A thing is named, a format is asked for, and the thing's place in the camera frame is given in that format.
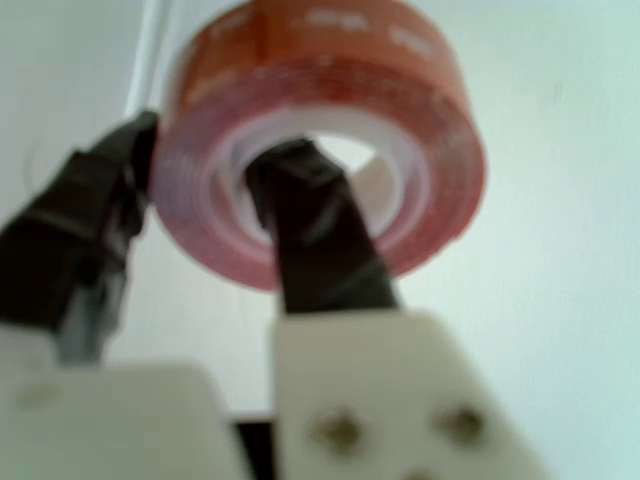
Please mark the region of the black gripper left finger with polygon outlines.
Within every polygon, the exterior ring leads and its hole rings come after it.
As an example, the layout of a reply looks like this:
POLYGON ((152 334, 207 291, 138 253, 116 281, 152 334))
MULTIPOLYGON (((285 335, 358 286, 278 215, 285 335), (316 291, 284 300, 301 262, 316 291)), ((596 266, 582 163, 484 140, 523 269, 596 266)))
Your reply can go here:
POLYGON ((213 383, 185 365, 106 368, 149 204, 157 117, 74 152, 1 230, 1 475, 242 479, 213 383))

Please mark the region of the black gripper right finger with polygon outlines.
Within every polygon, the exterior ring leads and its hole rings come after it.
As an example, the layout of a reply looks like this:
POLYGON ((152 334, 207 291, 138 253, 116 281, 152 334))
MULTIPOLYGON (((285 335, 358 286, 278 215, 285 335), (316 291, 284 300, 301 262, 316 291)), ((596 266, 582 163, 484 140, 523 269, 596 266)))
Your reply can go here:
POLYGON ((309 140, 250 164, 275 247, 282 479, 546 479, 460 345, 403 310, 345 173, 309 140))

